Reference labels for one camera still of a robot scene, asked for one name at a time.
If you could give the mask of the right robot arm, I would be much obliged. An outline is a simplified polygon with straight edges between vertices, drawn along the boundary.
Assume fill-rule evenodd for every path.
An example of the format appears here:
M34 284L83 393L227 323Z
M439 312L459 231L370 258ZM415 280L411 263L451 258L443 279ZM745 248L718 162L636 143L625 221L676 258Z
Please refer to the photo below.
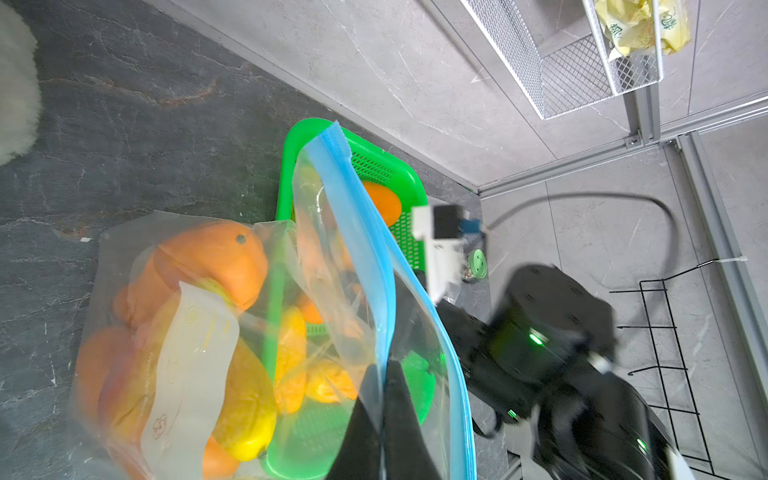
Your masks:
M650 405L613 372L614 314L554 266L515 270L488 322L437 305L468 391L497 425L532 421L533 460L554 479L690 479Z

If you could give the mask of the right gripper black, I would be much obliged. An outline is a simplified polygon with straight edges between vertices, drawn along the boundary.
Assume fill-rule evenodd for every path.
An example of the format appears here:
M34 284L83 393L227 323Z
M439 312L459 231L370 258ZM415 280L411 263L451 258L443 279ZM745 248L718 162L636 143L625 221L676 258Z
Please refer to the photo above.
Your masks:
M504 420L528 418L528 389L505 371L487 349L487 325L446 300L437 313L459 358L467 389Z

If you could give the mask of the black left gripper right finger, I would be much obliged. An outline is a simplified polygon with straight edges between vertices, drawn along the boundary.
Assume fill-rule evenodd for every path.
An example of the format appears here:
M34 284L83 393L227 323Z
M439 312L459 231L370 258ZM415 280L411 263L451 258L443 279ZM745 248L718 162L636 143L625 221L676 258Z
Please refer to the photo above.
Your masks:
M440 479L425 445L402 366L390 360L384 383L382 423L386 479Z

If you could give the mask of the clear zip-top bag blue zipper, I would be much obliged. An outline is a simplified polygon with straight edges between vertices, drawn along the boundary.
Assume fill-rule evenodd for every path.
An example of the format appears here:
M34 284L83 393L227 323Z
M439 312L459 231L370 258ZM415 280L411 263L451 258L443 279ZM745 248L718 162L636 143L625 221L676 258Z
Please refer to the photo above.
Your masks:
M70 457L92 479L473 479L471 409L404 162L288 133L277 216L105 231Z

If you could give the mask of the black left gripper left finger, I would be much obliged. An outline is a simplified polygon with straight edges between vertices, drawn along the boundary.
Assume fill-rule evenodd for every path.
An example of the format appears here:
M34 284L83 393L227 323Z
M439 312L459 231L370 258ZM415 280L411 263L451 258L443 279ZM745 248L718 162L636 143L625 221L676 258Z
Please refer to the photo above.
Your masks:
M326 479L383 478L384 387L379 368L369 365L360 385L340 450Z

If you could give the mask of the yellow mango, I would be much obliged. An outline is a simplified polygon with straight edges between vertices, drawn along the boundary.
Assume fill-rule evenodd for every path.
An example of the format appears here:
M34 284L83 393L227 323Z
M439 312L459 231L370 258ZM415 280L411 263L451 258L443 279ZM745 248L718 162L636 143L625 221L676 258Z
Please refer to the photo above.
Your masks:
M277 416L272 381L259 358L239 339L212 436L236 460L248 462L259 457L269 446Z

